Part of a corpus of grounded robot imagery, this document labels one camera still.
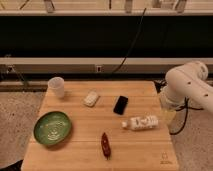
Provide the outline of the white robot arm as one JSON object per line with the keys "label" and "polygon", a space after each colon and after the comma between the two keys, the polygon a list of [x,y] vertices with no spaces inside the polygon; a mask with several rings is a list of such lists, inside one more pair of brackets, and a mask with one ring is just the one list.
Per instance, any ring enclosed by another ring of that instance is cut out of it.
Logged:
{"label": "white robot arm", "polygon": [[170,125],[175,117],[174,110],[190,98],[213,114],[213,87],[205,82],[207,66],[200,61],[188,62],[170,69],[165,75],[166,86],[159,93],[165,122]]}

